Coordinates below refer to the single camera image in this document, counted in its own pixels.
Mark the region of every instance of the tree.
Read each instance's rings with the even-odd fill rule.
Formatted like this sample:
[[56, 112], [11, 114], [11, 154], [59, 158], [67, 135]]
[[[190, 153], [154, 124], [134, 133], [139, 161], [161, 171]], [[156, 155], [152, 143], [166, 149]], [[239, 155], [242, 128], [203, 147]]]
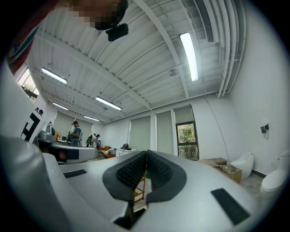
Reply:
[[[179, 143], [195, 142], [196, 137], [193, 129], [193, 124], [185, 124], [178, 126]], [[187, 159], [198, 158], [197, 145], [179, 146], [179, 156]]]
[[185, 124], [178, 128], [178, 136], [180, 143], [195, 142], [195, 134], [193, 124]]
[[23, 87], [24, 87], [24, 89], [28, 89], [31, 92], [35, 89], [35, 87], [33, 87], [32, 85], [28, 85], [28, 84], [24, 84]]

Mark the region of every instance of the man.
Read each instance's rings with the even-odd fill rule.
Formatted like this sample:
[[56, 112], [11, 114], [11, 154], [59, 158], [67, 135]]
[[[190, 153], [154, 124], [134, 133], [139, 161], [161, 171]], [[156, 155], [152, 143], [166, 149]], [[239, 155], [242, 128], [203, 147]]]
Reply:
[[75, 127], [75, 129], [74, 129], [73, 133], [70, 134], [72, 136], [72, 143], [71, 144], [77, 146], [82, 130], [81, 130], [80, 126], [78, 125], [77, 121], [73, 122], [73, 126]]
[[97, 140], [98, 140], [98, 138], [100, 137], [100, 135], [99, 134], [94, 134], [94, 139], [93, 139], [93, 147], [96, 147], [96, 148], [98, 148], [98, 142], [97, 142]]
[[7, 60], [13, 74], [25, 62], [40, 23], [55, 8], [68, 8], [74, 15], [94, 24], [97, 30], [107, 30], [124, 17], [128, 0], [47, 0], [26, 22], [8, 51]]

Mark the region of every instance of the camera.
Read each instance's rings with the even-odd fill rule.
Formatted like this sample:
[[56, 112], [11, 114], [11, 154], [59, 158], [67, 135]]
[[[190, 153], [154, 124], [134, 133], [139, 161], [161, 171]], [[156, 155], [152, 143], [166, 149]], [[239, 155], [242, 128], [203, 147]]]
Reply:
[[128, 24], [117, 25], [110, 30], [107, 30], [106, 33], [108, 35], [108, 40], [113, 42], [129, 33]]

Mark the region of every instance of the red shirt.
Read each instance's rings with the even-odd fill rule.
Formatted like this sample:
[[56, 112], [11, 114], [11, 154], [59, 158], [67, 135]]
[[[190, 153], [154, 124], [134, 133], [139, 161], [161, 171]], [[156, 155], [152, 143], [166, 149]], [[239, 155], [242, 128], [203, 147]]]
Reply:
[[7, 54], [8, 65], [13, 74], [25, 62], [35, 36], [35, 33], [42, 20], [53, 10], [59, 0], [49, 0], [37, 11], [20, 30], [14, 39], [11, 49]]

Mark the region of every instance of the glass window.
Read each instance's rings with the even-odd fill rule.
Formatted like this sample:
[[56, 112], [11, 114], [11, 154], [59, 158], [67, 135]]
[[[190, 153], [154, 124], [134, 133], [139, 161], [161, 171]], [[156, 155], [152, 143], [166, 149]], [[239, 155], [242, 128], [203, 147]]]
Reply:
[[177, 133], [179, 143], [190, 143], [196, 141], [193, 123], [178, 125]]
[[197, 145], [179, 145], [178, 156], [186, 159], [198, 160], [198, 146]]
[[194, 121], [176, 124], [178, 156], [198, 160], [198, 140]]
[[18, 84], [35, 93], [36, 95], [39, 94], [39, 91], [36, 88], [35, 83], [30, 75], [29, 69], [26, 69], [25, 72], [22, 74], [21, 78], [18, 81]]
[[35, 88], [35, 90], [33, 91], [33, 93], [35, 93], [36, 95], [38, 95], [38, 94], [39, 94], [39, 92], [38, 92], [37, 88]]
[[18, 84], [22, 86], [29, 75], [30, 75], [29, 69], [26, 69], [25, 72], [22, 74], [21, 78], [19, 79]]

